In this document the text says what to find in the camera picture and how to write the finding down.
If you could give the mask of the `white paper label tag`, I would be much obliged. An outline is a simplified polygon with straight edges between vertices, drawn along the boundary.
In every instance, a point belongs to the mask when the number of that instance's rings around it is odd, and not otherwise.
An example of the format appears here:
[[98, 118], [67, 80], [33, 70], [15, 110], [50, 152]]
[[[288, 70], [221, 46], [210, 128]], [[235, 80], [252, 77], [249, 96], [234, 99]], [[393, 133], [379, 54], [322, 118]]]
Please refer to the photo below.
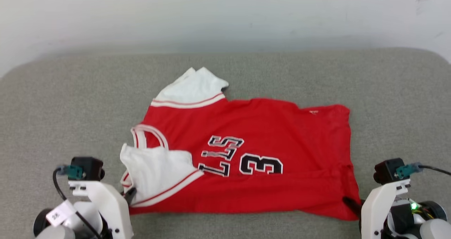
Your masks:
[[76, 214], [77, 210], [69, 200], [64, 200], [45, 215], [46, 220], [54, 227], [64, 223], [68, 218]]

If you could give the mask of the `red and white basketball jersey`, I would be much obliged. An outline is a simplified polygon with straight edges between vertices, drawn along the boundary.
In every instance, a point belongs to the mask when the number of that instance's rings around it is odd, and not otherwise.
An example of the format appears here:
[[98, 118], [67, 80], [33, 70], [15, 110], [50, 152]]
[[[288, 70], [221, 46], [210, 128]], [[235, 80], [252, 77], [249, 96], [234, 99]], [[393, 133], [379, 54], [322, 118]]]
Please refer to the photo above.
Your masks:
[[357, 220], [350, 111], [288, 101], [228, 100], [227, 81], [190, 68], [153, 98], [124, 145], [129, 211], [236, 214], [303, 211]]

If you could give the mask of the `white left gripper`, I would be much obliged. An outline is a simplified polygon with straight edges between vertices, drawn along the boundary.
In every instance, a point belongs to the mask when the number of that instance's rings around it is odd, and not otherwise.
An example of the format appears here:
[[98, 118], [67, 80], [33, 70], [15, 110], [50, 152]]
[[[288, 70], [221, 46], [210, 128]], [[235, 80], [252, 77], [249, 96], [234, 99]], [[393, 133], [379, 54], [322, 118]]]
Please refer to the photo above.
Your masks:
[[81, 215], [69, 218], [69, 227], [86, 239], [132, 239], [129, 206], [136, 188], [123, 190], [123, 196], [111, 185], [100, 181], [69, 181], [74, 196], [87, 197], [88, 202], [76, 202]]

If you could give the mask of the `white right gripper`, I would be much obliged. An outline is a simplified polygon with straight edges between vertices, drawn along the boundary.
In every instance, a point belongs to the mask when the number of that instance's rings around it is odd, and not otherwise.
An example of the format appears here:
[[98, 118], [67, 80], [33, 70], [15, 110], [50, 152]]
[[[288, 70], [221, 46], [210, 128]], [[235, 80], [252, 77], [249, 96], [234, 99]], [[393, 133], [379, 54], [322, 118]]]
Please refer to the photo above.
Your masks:
[[412, 220], [411, 204], [408, 200], [396, 200], [396, 197], [408, 192], [410, 179], [387, 183], [373, 189], [364, 205], [362, 200], [356, 201], [343, 197], [344, 204], [357, 218], [361, 219], [361, 239], [383, 239], [384, 224], [388, 226], [388, 239], [412, 239], [410, 234], [399, 234], [395, 224], [405, 225]]

